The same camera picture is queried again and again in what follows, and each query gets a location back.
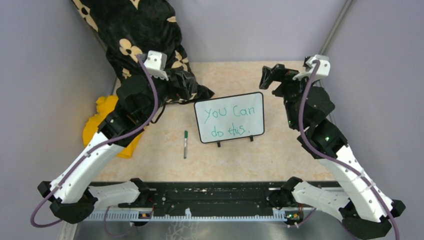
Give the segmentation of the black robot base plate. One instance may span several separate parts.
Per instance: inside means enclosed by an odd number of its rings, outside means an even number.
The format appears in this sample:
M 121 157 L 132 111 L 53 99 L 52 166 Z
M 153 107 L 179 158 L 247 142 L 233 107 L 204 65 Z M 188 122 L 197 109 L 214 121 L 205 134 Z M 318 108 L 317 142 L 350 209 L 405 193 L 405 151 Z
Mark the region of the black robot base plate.
M 271 216 L 274 210 L 299 205 L 281 190 L 283 181 L 263 182 L 147 182 L 143 203 L 120 203 L 120 208 L 154 208 L 155 217 Z

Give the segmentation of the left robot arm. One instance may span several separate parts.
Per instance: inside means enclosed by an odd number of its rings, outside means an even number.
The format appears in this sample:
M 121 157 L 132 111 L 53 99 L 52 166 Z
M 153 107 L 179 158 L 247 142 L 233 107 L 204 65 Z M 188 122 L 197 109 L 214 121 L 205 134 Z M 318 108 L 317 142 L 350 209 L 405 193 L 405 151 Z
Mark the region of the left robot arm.
M 37 189 L 42 202 L 50 202 L 57 222 L 76 224 L 95 209 L 113 205 L 144 207 L 150 193 L 139 178 L 93 186 L 92 180 L 152 122 L 159 107 L 195 100 L 199 84 L 193 73 L 169 70 L 166 78 L 142 73 L 123 81 L 117 89 L 114 109 L 99 124 L 92 139 L 70 166 L 52 181 L 42 181 Z

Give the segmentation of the white whiteboard black frame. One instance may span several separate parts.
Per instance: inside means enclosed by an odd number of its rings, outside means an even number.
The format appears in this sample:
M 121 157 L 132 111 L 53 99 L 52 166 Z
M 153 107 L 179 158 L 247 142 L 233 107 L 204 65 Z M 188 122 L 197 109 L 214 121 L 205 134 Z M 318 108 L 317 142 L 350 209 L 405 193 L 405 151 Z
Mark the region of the white whiteboard black frame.
M 194 103 L 199 140 L 203 144 L 252 139 L 265 133 L 264 95 L 251 92 Z

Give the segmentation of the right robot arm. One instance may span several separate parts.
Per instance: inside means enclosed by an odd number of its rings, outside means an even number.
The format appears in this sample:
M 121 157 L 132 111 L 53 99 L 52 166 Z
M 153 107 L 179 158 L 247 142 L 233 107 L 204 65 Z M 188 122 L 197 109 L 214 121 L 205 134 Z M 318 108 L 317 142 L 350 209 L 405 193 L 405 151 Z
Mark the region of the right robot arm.
M 269 204 L 276 209 L 310 206 L 336 218 L 360 240 L 382 238 L 391 230 L 399 239 L 395 219 L 404 212 L 405 204 L 386 196 L 366 173 L 347 138 L 328 120 L 335 105 L 327 91 L 315 85 L 316 81 L 309 72 L 277 64 L 262 68 L 259 88 L 266 90 L 278 82 L 272 93 L 283 98 L 289 127 L 300 133 L 301 146 L 332 174 L 342 192 L 330 192 L 291 177 L 270 193 Z

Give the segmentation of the green white marker pen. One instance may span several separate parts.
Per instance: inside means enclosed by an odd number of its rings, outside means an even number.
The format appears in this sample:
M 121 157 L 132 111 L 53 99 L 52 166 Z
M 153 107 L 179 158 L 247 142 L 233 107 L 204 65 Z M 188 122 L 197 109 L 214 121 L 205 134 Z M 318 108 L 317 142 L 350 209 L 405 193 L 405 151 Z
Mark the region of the green white marker pen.
M 184 147 L 183 147 L 183 158 L 186 159 L 188 156 L 188 137 L 184 137 Z

